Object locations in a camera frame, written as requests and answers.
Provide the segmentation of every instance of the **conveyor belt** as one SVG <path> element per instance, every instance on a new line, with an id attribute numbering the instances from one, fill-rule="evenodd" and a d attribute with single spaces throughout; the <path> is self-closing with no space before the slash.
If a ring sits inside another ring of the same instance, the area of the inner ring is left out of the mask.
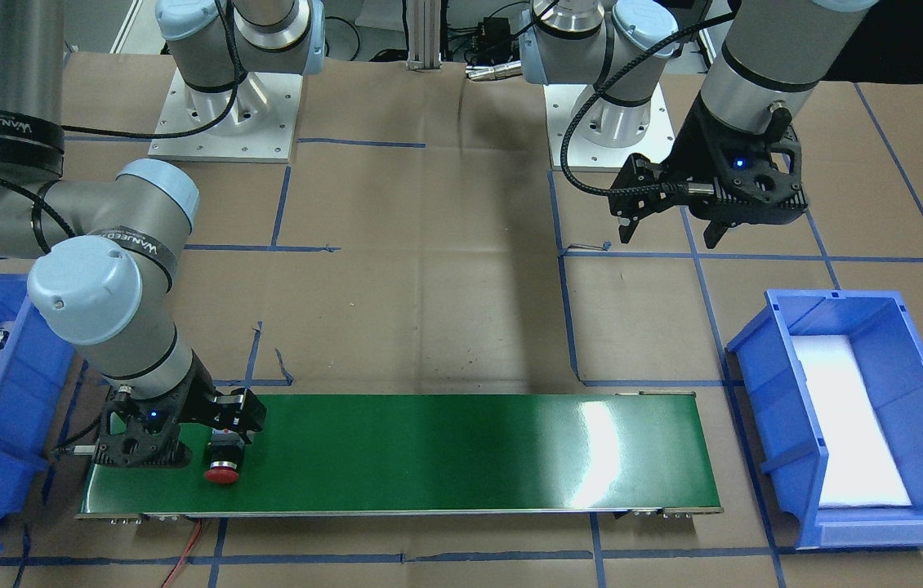
<path id="1" fill-rule="evenodd" d="M 263 395 L 240 481 L 93 466 L 81 517 L 719 511 L 692 394 Z"/>

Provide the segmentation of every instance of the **metal post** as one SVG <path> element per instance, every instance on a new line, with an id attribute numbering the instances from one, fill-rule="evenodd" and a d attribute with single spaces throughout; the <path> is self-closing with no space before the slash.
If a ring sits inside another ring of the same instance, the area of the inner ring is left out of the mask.
<path id="1" fill-rule="evenodd" d="M 439 69 L 442 0 L 410 0 L 407 4 L 408 69 Z"/>
<path id="2" fill-rule="evenodd" d="M 62 0 L 0 0 L 0 110 L 62 119 Z"/>

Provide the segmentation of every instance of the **light blue joint cap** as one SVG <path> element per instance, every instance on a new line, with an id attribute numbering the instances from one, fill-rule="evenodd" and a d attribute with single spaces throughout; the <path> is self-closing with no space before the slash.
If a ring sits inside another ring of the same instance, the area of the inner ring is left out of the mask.
<path id="1" fill-rule="evenodd" d="M 305 68 L 302 68 L 302 75 L 316 75 L 323 71 L 323 0 L 310 0 L 313 4 L 313 10 L 310 11 L 309 18 L 312 23 L 309 26 L 309 56 L 305 59 Z"/>
<path id="2" fill-rule="evenodd" d="M 218 18 L 215 0 L 158 0 L 156 24 L 164 41 L 178 41 L 199 33 Z"/>
<path id="3" fill-rule="evenodd" d="M 834 12 L 860 12 L 874 7 L 879 0 L 813 0 L 818 7 Z"/>
<path id="4" fill-rule="evenodd" d="M 520 15 L 520 26 L 530 24 L 530 11 Z M 541 60 L 541 49 L 537 48 L 537 30 L 535 27 L 526 29 L 520 37 L 520 66 L 524 68 L 524 79 L 530 83 L 548 85 L 548 74 L 545 73 L 545 64 Z"/>
<path id="5" fill-rule="evenodd" d="M 33 264 L 25 287 L 48 327 L 74 345 L 114 338 L 132 322 L 141 302 L 141 274 L 134 258 L 95 235 L 51 247 L 51 253 Z"/>
<path id="6" fill-rule="evenodd" d="M 614 25 L 619 33 L 640 49 L 647 50 L 679 30 L 671 12 L 654 0 L 618 0 L 614 5 Z M 671 57 L 679 43 L 671 44 L 659 52 L 658 57 Z"/>
<path id="7" fill-rule="evenodd" d="M 117 178 L 121 176 L 141 178 L 163 190 L 182 209 L 186 219 L 189 219 L 192 234 L 193 220 L 196 219 L 197 208 L 200 208 L 200 190 L 185 171 L 179 170 L 167 161 L 137 159 L 125 165 L 117 174 Z"/>

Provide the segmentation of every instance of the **green surface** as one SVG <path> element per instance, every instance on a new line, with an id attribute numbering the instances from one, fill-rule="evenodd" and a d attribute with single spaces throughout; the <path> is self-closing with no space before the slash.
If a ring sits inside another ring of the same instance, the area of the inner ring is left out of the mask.
<path id="1" fill-rule="evenodd" d="M 692 395 L 263 395 L 230 487 L 182 469 L 92 468 L 81 515 L 246 516 L 718 509 Z"/>

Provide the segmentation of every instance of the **red wire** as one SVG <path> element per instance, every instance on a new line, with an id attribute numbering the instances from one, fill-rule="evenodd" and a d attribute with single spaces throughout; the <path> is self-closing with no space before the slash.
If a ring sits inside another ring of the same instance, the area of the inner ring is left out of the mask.
<path id="1" fill-rule="evenodd" d="M 160 584 L 160 588 L 167 588 L 167 586 L 170 586 L 172 581 L 175 580 L 175 577 L 178 576 L 182 564 L 185 563 L 185 558 L 189 557 L 190 551 L 193 550 L 193 546 L 196 545 L 197 540 L 200 539 L 200 533 L 203 532 L 203 524 L 204 521 L 200 520 L 193 525 L 193 533 L 190 535 L 189 543 L 185 544 L 185 550 L 182 551 L 182 555 L 178 558 L 175 567 L 171 568 L 171 573 L 169 573 L 166 578 L 163 578 L 163 584 Z"/>

